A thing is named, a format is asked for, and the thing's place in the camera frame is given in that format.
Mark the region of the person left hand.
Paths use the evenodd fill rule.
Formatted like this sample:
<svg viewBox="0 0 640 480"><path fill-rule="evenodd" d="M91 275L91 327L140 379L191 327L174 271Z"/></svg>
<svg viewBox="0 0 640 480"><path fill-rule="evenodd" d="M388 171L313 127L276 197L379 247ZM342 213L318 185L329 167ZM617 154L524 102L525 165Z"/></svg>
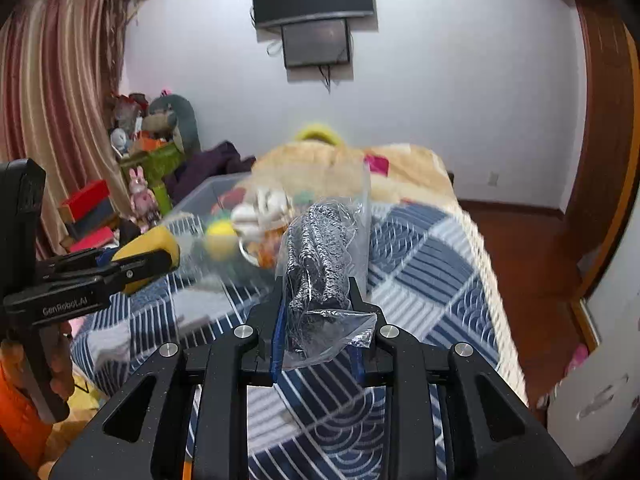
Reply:
<svg viewBox="0 0 640 480"><path fill-rule="evenodd" d="M4 338L1 343L1 367L8 384L29 400L35 399L35 388L41 388L47 379L51 392L66 402L75 389L70 358L72 326L65 321L49 326L47 332L54 336L49 354L41 350L38 334L34 335L34 340L24 339L26 346Z"/></svg>

